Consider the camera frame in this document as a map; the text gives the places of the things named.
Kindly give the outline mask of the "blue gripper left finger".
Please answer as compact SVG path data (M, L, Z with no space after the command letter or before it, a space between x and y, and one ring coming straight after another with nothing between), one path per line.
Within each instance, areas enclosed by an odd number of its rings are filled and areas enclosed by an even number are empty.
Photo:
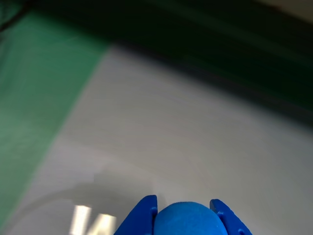
M130 211L114 235L153 235L157 213L157 196L143 197Z

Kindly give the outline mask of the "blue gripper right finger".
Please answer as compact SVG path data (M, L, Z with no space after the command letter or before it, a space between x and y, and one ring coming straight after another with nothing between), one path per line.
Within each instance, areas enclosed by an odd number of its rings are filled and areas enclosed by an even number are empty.
M210 201L210 209L222 221L228 235L252 235L249 228L223 201L219 199L212 199Z

